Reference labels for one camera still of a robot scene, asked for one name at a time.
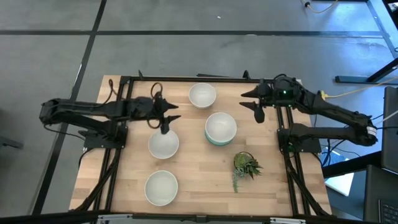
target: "wooden tabletop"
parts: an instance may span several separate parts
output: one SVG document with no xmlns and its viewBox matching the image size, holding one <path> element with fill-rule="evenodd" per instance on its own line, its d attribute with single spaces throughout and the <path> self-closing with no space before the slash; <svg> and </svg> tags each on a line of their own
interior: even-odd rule
<svg viewBox="0 0 398 224">
<path fill-rule="evenodd" d="M 108 80 L 113 79 L 117 91 L 120 76 L 104 76 L 97 102 L 109 94 Z M 150 96 L 154 82 L 134 82 L 132 97 Z M 215 103 L 207 109 L 195 108 L 188 92 L 195 83 L 162 82 L 163 96 L 179 108 L 167 115 L 179 114 L 170 128 L 177 133 L 180 147 L 170 159 L 156 159 L 148 150 L 148 139 L 156 130 L 144 121 L 130 122 L 126 147 L 122 150 L 114 188 L 111 210 L 128 213 L 207 214 L 207 215 L 258 215 L 290 216 L 290 197 L 285 164 L 279 152 L 276 130 L 276 110 L 266 108 L 265 122 L 257 124 L 253 113 L 239 105 L 252 101 L 240 94 L 252 90 L 254 83 L 210 83 L 217 90 Z M 287 124 L 285 109 L 284 121 Z M 236 137 L 227 146 L 214 146 L 204 135 L 206 119 L 215 112 L 230 114 L 238 125 Z M 310 126 L 310 118 L 293 110 L 295 123 Z M 239 193 L 232 186 L 233 157 L 237 152 L 250 152 L 263 166 L 262 175 L 238 182 Z M 70 208 L 79 206 L 93 190 L 100 175 L 104 149 L 89 152 L 82 160 Z M 305 183 L 322 208 L 330 212 L 326 187 L 319 161 L 309 153 L 301 153 Z M 144 195 L 144 185 L 151 173 L 167 170 L 178 180 L 175 200 L 164 207 L 149 203 Z M 296 187 L 299 211 L 302 213 L 300 191 Z M 104 207 L 107 186 L 104 188 L 101 208 Z"/>
</svg>

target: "green plant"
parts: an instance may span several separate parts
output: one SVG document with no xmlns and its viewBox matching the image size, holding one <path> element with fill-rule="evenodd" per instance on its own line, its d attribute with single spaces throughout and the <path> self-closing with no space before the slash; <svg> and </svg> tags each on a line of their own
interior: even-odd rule
<svg viewBox="0 0 398 224">
<path fill-rule="evenodd" d="M 254 180 L 254 175 L 261 175 L 258 168 L 262 168 L 258 161 L 248 152 L 239 152 L 234 157 L 235 170 L 232 181 L 235 193 L 238 192 L 238 180 L 249 174 Z"/>
</svg>

